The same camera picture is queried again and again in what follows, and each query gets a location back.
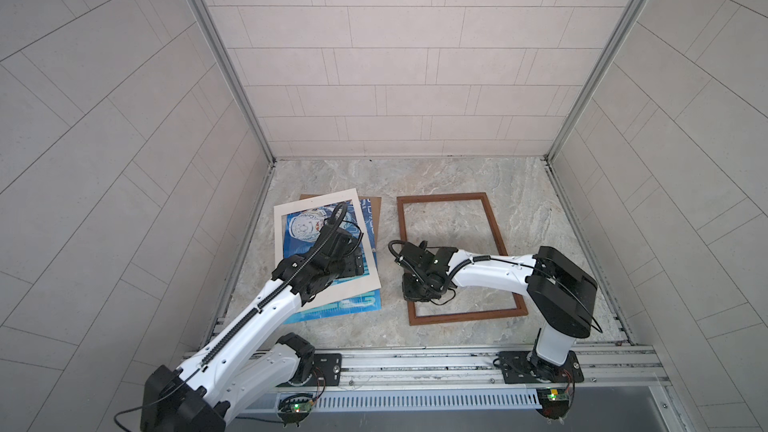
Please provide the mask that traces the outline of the brown wooden picture frame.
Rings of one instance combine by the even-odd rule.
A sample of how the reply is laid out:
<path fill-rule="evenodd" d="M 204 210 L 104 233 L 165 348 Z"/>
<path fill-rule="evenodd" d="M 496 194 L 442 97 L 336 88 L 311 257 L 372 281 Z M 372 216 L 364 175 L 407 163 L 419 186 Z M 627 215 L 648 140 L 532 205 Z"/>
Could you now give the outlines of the brown wooden picture frame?
<path fill-rule="evenodd" d="M 406 204 L 479 201 L 482 204 L 483 210 L 485 212 L 486 219 L 490 227 L 495 245 L 497 247 L 498 254 L 499 255 L 507 254 L 507 249 L 506 249 L 499 225 L 496 221 L 496 217 L 494 215 L 490 201 L 485 192 L 399 196 L 396 198 L 396 201 L 397 201 L 397 213 L 398 213 L 400 238 L 402 240 L 407 239 L 406 216 L 404 211 L 404 207 Z M 515 303 L 514 308 L 489 310 L 489 311 L 437 314 L 437 315 L 427 315 L 427 316 L 420 316 L 417 314 L 414 302 L 406 302 L 407 308 L 408 308 L 409 325 L 423 326 L 423 325 L 506 319 L 506 318 L 527 316 L 528 311 L 527 311 L 527 307 L 525 305 L 523 297 L 520 296 L 519 294 L 512 294 L 512 298 L 514 299 L 514 303 Z"/>

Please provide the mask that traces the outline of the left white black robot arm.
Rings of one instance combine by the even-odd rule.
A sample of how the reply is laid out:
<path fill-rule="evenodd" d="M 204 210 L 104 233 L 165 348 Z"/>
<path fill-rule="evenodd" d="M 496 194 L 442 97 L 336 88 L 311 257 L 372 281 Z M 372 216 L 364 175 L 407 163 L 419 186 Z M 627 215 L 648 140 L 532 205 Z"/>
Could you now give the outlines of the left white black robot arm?
<path fill-rule="evenodd" d="M 176 369 L 158 367 L 144 386 L 142 431 L 223 431 L 264 392 L 311 373 L 313 346 L 295 333 L 259 359 L 257 349 L 294 313 L 329 288 L 361 242 L 341 225 L 338 203 L 311 248 L 279 262 L 249 308 Z"/>

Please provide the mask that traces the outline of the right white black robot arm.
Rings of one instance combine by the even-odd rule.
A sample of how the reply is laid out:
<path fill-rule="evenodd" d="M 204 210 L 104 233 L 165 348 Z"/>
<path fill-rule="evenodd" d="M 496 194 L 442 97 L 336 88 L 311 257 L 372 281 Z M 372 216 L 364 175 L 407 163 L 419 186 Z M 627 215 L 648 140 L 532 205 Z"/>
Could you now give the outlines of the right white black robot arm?
<path fill-rule="evenodd" d="M 535 254 L 498 256 L 470 253 L 456 247 L 438 247 L 426 242 L 415 245 L 392 240 L 388 250 L 404 270 L 402 291 L 410 302 L 435 305 L 448 292 L 459 288 L 484 287 L 527 297 L 542 314 L 534 348 L 526 356 L 529 374 L 541 382 L 572 378 L 566 369 L 578 339 L 601 331 L 594 318 L 598 291 L 596 280 L 559 250 L 542 246 Z"/>

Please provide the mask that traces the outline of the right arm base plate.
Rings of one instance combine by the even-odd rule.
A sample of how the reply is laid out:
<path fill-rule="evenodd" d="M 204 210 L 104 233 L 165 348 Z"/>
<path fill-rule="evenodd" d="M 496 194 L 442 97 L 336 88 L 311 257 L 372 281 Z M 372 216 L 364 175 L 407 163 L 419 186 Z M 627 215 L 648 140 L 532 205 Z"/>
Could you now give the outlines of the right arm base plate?
<path fill-rule="evenodd" d="M 574 351 L 569 351 L 563 365 L 557 366 L 540 358 L 534 350 L 502 351 L 493 361 L 505 384 L 582 383 L 584 374 Z"/>

